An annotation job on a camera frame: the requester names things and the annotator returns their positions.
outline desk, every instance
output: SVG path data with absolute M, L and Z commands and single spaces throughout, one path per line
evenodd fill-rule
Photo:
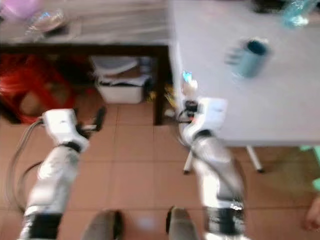
M 170 2 L 171 62 L 179 101 L 182 70 L 200 96 L 228 101 L 216 132 L 229 146 L 320 144 L 320 27 L 289 30 L 280 16 L 257 14 L 243 1 Z M 225 64 L 241 39 L 267 38 L 272 51 L 259 76 L 237 79 Z
M 162 123 L 164 85 L 170 76 L 167 1 L 46 0 L 46 9 L 63 9 L 71 34 L 37 41 L 22 23 L 0 24 L 0 51 L 28 54 L 151 56 L 156 60 L 154 124 Z

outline white table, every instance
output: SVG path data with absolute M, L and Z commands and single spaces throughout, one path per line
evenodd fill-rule
M 219 138 L 230 146 L 320 144 L 320 26 L 289 30 L 280 15 L 254 13 L 244 1 L 170 4 L 178 99 L 182 70 L 192 72 L 200 96 L 226 99 Z M 226 55 L 252 37 L 267 38 L 272 54 L 256 78 L 235 78 Z

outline mug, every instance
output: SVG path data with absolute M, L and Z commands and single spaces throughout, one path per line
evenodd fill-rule
M 255 77 L 266 62 L 269 55 L 266 41 L 250 39 L 244 42 L 243 47 L 237 48 L 230 56 L 232 73 L 243 78 Z

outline black cable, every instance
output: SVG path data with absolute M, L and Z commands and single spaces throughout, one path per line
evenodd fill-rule
M 22 175 L 19 177 L 18 183 L 17 183 L 17 195 L 18 197 L 21 199 L 20 203 L 22 203 L 24 211 L 26 210 L 25 206 L 27 205 L 27 201 L 26 201 L 26 193 L 25 193 L 25 180 L 26 180 L 26 176 L 27 174 L 35 167 L 39 166 L 40 164 L 42 164 L 43 161 L 38 161 L 37 163 L 32 164 L 31 166 L 29 166 L 26 170 L 24 170 L 24 172 L 22 173 Z
M 187 109 L 186 109 L 186 108 L 185 108 L 184 110 L 182 110 L 182 111 L 179 113 L 178 117 L 176 118 L 176 121 L 177 121 L 179 124 L 190 124 L 190 123 L 192 122 L 191 120 L 187 120 L 187 121 L 182 121 L 182 120 L 180 120 L 181 116 L 182 116 L 185 112 L 187 112 Z
M 15 171 L 16 171 L 16 165 L 18 163 L 19 157 L 25 148 L 28 139 L 30 137 L 31 132 L 33 129 L 42 124 L 42 119 L 37 120 L 36 122 L 32 123 L 23 133 L 21 139 L 19 140 L 19 143 L 17 145 L 16 151 L 9 163 L 7 176 L 6 176 L 6 184 L 5 184 L 5 195 L 9 201 L 9 203 L 15 204 L 15 206 L 19 209 L 19 211 L 23 214 L 25 212 L 24 206 L 19 202 L 17 199 L 15 188 L 14 188 L 14 180 L 15 180 Z

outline red object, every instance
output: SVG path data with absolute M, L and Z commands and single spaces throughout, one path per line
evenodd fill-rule
M 68 90 L 69 98 L 61 105 L 46 89 L 46 83 L 59 83 Z M 0 95 L 2 101 L 20 118 L 31 124 L 37 117 L 24 115 L 19 107 L 24 96 L 33 92 L 48 109 L 72 108 L 75 94 L 53 65 L 36 55 L 2 54 L 0 64 Z
M 92 95 L 92 94 L 94 94 L 95 92 L 96 92 L 96 90 L 93 89 L 93 88 L 87 88 L 87 89 L 85 90 L 85 93 L 86 93 L 87 95 Z

